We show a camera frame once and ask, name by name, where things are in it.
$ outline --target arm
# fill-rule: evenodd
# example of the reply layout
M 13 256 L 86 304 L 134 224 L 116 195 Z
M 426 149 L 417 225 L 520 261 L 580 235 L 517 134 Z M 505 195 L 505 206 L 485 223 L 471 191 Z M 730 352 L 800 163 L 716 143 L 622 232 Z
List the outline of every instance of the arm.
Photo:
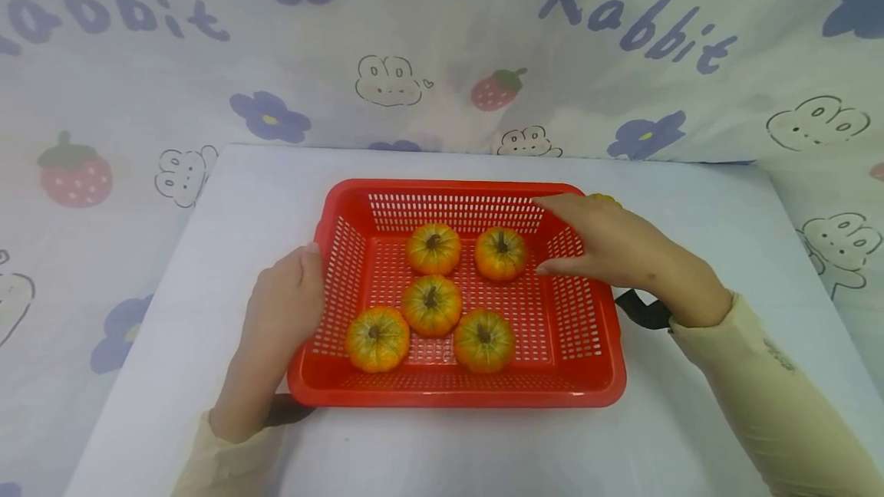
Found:
M 221 394 L 200 418 L 171 497 L 262 495 L 281 428 L 263 428 L 285 369 L 324 307 L 318 247 L 297 248 L 258 276 Z
M 562 195 L 536 204 L 574 226 L 585 255 L 541 275 L 580 275 L 656 295 L 673 337 L 703 370 L 731 429 L 777 497 L 879 497 L 884 479 L 826 398 L 764 333 L 711 267 L 613 202 Z

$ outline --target white tabletop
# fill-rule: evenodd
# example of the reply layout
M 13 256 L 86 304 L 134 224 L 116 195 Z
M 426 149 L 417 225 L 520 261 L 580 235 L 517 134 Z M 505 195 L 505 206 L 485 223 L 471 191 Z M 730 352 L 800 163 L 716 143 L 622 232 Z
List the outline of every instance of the white tabletop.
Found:
M 740 166 L 228 146 L 153 298 L 68 497 L 165 496 L 258 272 L 312 239 L 342 179 L 564 182 L 706 258 L 884 466 L 884 404 L 764 173 Z M 320 410 L 289 428 L 280 495 L 766 495 L 702 375 L 621 315 L 626 393 L 600 410 Z

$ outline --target cream sleeve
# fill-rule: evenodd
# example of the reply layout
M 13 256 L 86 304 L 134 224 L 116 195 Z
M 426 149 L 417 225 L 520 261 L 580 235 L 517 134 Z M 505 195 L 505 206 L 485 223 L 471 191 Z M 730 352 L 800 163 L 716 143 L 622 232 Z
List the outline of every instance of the cream sleeve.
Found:
M 883 497 L 884 479 L 842 417 L 764 333 L 740 295 L 717 327 L 672 323 L 776 497 Z
M 243 443 L 212 433 L 209 414 L 200 417 L 190 458 L 170 497 L 260 497 L 282 441 L 282 427 L 265 428 Z

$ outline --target child's hand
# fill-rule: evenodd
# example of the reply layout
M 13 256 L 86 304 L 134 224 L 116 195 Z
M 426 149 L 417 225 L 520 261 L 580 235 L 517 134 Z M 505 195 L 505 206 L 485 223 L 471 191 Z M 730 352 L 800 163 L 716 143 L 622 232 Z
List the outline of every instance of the child's hand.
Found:
M 570 224 L 583 240 L 579 258 L 553 258 L 539 275 L 578 275 L 656 295 L 679 324 L 711 327 L 731 310 L 731 293 L 708 263 L 669 240 L 656 226 L 615 202 L 560 194 L 534 199 Z
M 237 353 L 282 376 L 298 347 L 319 327 L 324 309 L 322 257 L 313 242 L 258 275 Z
M 322 257 L 315 243 L 261 271 L 239 348 L 209 415 L 216 436 L 239 443 L 261 431 L 275 389 L 298 347 L 319 327 L 324 306 Z

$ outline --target small pumpkin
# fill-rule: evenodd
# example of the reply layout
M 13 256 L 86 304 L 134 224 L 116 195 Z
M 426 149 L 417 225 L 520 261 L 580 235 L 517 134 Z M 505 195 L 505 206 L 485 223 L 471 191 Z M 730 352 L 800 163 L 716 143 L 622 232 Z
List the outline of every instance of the small pumpkin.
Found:
M 613 199 L 613 196 L 609 196 L 607 194 L 594 193 L 594 194 L 589 195 L 589 197 L 592 197 L 592 199 L 595 199 L 595 200 L 602 200 L 604 202 L 611 202 L 612 204 L 616 204 L 618 207 L 623 207 L 620 202 Z
M 448 334 L 460 321 L 460 289 L 442 275 L 422 276 L 402 294 L 402 317 L 414 332 L 427 337 Z
M 490 281 L 512 281 L 528 263 L 528 246 L 519 233 L 494 226 L 476 240 L 476 269 Z
M 454 358 L 471 373 L 499 373 L 516 356 L 516 336 L 506 319 L 476 309 L 454 329 Z
M 460 236 L 449 225 L 428 223 L 408 238 L 405 253 L 421 275 L 448 275 L 460 263 Z
M 350 322 L 344 349 L 365 373 L 386 373 L 408 354 L 411 330 L 393 307 L 373 307 Z

